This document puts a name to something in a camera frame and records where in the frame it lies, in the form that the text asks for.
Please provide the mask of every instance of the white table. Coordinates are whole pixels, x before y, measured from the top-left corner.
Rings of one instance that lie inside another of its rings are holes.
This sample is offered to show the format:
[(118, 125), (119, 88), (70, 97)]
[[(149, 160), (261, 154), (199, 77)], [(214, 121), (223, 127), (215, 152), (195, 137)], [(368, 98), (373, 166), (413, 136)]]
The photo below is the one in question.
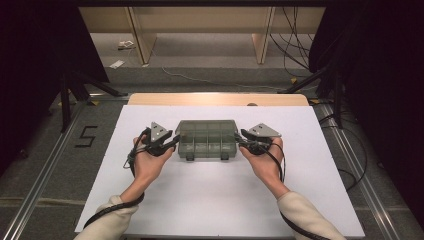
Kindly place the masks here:
[[(239, 130), (263, 122), (282, 134), (289, 188), (311, 200), (349, 238), (364, 232), (340, 179), (314, 111), (308, 106), (124, 106), (76, 232), (110, 195), (132, 181), (122, 166), (133, 137), (152, 121), (175, 130), (180, 120), (234, 119)], [(238, 152), (229, 161), (178, 153), (147, 189), (128, 236), (179, 238), (281, 238), (291, 229), (276, 201)]]

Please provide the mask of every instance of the gray carpet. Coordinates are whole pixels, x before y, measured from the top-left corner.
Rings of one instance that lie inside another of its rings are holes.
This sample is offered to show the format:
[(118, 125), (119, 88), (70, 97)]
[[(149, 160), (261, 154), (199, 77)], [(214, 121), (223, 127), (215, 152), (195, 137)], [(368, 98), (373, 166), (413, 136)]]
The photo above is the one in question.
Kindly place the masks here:
[[(107, 68), (110, 77), (109, 84), (123, 92), (275, 92), (270, 88), (247, 88), (234, 86), (243, 84), (249, 86), (264, 85), (277, 88), (291, 86), (290, 76), (284, 69), (188, 69), (167, 68), (172, 73), (214, 81), (206, 82), (187, 80), (178, 76), (169, 76), (161, 68)], [(292, 70), (296, 74), (306, 74), (305, 70)], [(91, 92), (100, 92), (89, 87)], [(314, 89), (301, 91), (313, 97)], [(0, 232), (7, 229), (11, 218), (18, 209), (21, 199), (26, 196), (32, 187), (39, 171), (49, 156), (54, 143), (58, 139), (61, 128), (61, 111), (57, 105), (58, 100), (52, 104), (52, 116), (46, 116), (39, 126), (37, 134), (33, 136), (27, 146), (29, 158), (17, 159), (0, 179)], [(20, 239), (72, 239), (75, 222), (83, 209), (97, 171), (107, 149), (109, 140), (114, 130), (117, 118), (126, 101), (103, 100), (97, 106), (84, 107), (75, 130), (72, 132), (66, 149), (54, 169), (49, 182), (44, 189), (30, 220), (28, 221)], [(323, 105), (314, 107), (317, 120), (325, 117)], [(378, 157), (372, 146), (361, 130), (359, 124), (349, 112), (349, 107), (344, 104), (343, 123), (345, 128), (353, 131), (359, 140), (347, 133), (355, 153), (361, 160), (368, 157), (367, 177), (372, 182), (378, 196), (384, 203), (386, 210), (393, 219), (396, 230), (401, 239), (424, 239), (424, 234), (418, 226), (411, 212), (403, 202), (399, 193), (393, 186), (384, 169), (378, 167)], [(76, 148), (78, 144), (87, 144), (87, 139), (80, 139), (80, 134), (85, 126), (97, 126), (88, 129), (86, 134), (95, 136), (90, 148)], [(350, 171), (340, 147), (330, 129), (323, 129), (327, 143), (333, 154), (337, 167)], [(344, 173), (340, 176), (349, 186), (352, 179)], [(375, 221), (368, 204), (364, 200), (359, 187), (349, 191), (359, 220), (366, 233), (365, 239), (383, 239), (382, 232)]]

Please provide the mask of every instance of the sleeve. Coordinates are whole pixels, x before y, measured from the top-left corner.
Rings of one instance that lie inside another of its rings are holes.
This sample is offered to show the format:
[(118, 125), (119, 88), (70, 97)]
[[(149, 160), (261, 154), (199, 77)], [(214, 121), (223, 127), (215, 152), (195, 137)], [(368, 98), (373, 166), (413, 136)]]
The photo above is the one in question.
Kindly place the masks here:
[[(122, 200), (119, 196), (112, 196), (110, 197), (109, 202), (101, 205), (96, 212), (121, 203)], [(138, 205), (110, 212), (88, 225), (80, 234), (75, 237), (75, 240), (119, 239), (125, 230), (127, 230), (131, 216), (137, 210)]]
[(294, 236), (297, 240), (310, 239), (299, 233), (302, 229), (321, 237), (317, 239), (345, 239), (333, 224), (325, 219), (315, 206), (299, 193), (288, 192), (277, 200), (277, 204), (283, 218), (285, 218), (284, 220), (294, 230)]

